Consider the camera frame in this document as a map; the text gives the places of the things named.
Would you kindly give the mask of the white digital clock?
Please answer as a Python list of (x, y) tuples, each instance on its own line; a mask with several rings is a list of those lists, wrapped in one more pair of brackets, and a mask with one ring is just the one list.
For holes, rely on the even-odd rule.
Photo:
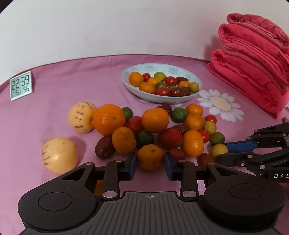
[(32, 73), (26, 71), (9, 80), (10, 100), (22, 98), (33, 93)]

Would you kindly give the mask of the orange tangerine front pile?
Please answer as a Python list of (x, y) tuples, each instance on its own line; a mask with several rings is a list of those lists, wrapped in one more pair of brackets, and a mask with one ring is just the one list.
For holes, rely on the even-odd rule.
[(189, 157), (198, 157), (204, 151), (202, 135), (196, 130), (187, 131), (183, 135), (182, 150)]

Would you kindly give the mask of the green lime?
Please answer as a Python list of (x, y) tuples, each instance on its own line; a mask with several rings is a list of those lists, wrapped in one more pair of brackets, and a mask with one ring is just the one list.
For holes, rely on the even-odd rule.
[(175, 123), (185, 122), (186, 117), (187, 117), (186, 110), (181, 107), (177, 107), (171, 112), (171, 120)]

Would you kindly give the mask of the orange tangerine centre pile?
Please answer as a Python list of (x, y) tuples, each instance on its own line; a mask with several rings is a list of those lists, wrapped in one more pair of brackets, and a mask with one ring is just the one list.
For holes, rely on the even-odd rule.
[(146, 110), (142, 115), (142, 125), (145, 130), (152, 133), (159, 133), (165, 130), (169, 124), (169, 115), (162, 108)]

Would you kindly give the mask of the pink floral tablecloth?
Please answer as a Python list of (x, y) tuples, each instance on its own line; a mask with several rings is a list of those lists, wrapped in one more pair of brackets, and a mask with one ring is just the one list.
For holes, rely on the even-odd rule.
[(234, 105), (236, 121), (216, 114), (217, 130), (228, 142), (245, 140), (254, 130), (281, 123), (248, 98), (211, 74), (204, 62), (186, 57), (123, 55), (95, 57), (50, 64), (32, 69), (32, 94), (10, 100), (9, 85), (1, 86), (1, 233), (19, 234), (23, 223), (18, 215), (19, 199), (29, 190), (53, 179), (42, 160), (42, 147), (54, 137), (66, 137), (77, 146), (78, 162), (106, 162), (95, 156), (100, 134), (75, 132), (68, 113), (78, 102), (100, 107), (111, 103), (129, 107), (134, 115), (156, 107), (130, 93), (121, 73), (135, 64), (162, 63), (184, 68), (200, 78), (205, 93), (224, 95)]

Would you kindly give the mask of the large orange tangerine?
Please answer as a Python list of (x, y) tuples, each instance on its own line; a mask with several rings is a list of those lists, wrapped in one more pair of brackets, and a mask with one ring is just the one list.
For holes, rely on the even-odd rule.
[(94, 128), (103, 136), (111, 135), (117, 128), (125, 126), (126, 117), (123, 110), (113, 104), (98, 108), (93, 116)]

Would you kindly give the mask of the dark red jujube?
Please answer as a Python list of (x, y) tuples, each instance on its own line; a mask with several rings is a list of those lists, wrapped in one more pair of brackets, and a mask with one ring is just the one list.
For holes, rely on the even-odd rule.
[(172, 107), (168, 104), (158, 106), (158, 108), (164, 109), (168, 113), (168, 115), (171, 115), (171, 113), (172, 113)]

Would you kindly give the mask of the pale yellow striped melon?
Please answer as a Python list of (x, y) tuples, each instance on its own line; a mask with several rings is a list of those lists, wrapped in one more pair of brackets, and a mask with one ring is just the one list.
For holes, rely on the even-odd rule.
[(77, 133), (89, 133), (94, 129), (94, 113), (97, 107), (92, 103), (82, 101), (71, 107), (68, 113), (70, 126)]

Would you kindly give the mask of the small red apple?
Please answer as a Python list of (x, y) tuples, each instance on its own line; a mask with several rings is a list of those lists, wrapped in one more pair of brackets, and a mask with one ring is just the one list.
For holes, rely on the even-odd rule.
[(207, 115), (205, 117), (205, 121), (211, 121), (211, 122), (216, 124), (217, 123), (217, 118), (214, 115)]

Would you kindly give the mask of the white patterned ceramic bowl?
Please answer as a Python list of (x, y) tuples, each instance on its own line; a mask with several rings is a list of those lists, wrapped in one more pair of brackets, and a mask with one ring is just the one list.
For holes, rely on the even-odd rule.
[(155, 103), (183, 103), (202, 90), (202, 82), (195, 74), (173, 65), (133, 65), (123, 70), (120, 76), (131, 93)]

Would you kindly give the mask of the yellow-green small fruit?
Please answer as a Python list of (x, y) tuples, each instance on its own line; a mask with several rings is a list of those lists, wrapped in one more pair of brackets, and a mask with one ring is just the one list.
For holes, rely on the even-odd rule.
[(214, 158), (221, 154), (227, 154), (228, 149), (224, 144), (216, 144), (212, 147), (210, 155)]

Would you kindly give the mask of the orange tangerine right of pile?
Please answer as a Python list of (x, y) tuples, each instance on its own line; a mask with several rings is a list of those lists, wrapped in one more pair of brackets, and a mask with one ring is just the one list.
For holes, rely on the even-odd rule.
[(195, 103), (189, 104), (185, 108), (185, 110), (186, 110), (187, 115), (190, 115), (190, 114), (196, 114), (196, 115), (200, 115), (200, 116), (203, 115), (202, 107), (197, 105), (197, 104), (195, 104)]

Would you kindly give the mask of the folded red blanket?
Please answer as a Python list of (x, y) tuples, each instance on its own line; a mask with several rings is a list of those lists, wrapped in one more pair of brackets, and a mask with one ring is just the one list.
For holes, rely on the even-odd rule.
[(222, 49), (209, 71), (272, 118), (288, 104), (288, 35), (259, 15), (230, 13), (218, 29)]

